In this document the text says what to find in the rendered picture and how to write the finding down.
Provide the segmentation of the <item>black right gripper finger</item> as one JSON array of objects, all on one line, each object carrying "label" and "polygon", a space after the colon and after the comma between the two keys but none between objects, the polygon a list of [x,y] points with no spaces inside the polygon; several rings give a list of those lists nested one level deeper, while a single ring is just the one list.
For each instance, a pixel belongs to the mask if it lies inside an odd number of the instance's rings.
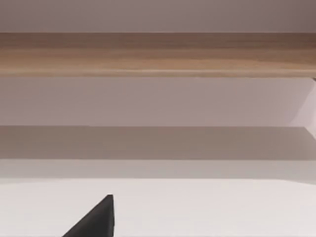
[{"label": "black right gripper finger", "polygon": [[62,237],[114,237],[114,196],[105,196]]}]

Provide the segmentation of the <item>wooden shelf board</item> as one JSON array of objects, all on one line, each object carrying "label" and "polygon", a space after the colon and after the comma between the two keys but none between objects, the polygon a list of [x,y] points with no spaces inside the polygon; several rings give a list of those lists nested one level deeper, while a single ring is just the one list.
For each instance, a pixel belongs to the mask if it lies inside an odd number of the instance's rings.
[{"label": "wooden shelf board", "polygon": [[316,78],[316,33],[0,33],[0,76]]}]

